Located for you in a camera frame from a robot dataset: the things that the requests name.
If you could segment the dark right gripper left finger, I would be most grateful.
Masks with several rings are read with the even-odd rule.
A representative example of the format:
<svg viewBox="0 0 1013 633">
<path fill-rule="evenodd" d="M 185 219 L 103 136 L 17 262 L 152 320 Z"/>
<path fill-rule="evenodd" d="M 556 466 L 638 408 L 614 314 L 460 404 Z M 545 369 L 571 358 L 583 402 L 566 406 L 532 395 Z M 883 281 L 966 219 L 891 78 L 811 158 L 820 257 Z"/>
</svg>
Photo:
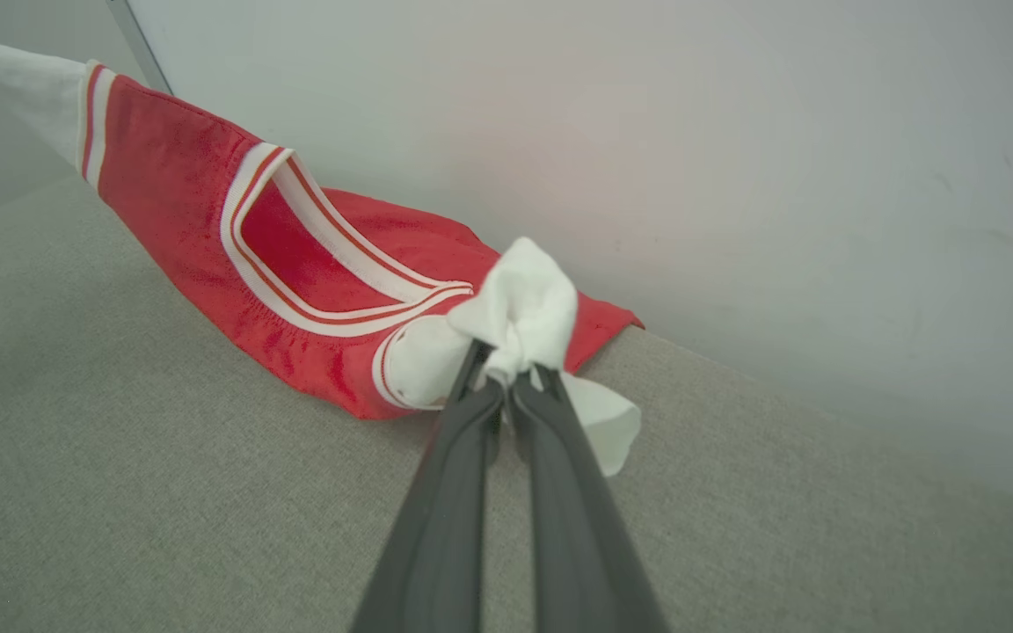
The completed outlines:
<svg viewBox="0 0 1013 633">
<path fill-rule="evenodd" d="M 481 630 L 486 474 L 504 404 L 502 385 L 479 381 L 490 351 L 475 340 L 463 357 L 353 632 Z"/>
</svg>

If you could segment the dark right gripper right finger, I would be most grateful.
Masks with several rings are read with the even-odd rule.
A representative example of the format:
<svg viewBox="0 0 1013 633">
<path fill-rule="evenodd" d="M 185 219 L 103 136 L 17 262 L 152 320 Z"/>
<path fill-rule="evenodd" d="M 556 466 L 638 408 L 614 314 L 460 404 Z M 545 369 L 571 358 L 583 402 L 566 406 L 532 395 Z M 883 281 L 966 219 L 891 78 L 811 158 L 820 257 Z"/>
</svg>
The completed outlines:
<svg viewBox="0 0 1013 633">
<path fill-rule="evenodd" d="M 670 630 L 558 370 L 519 374 L 510 414 L 530 468 L 537 630 Z"/>
</svg>

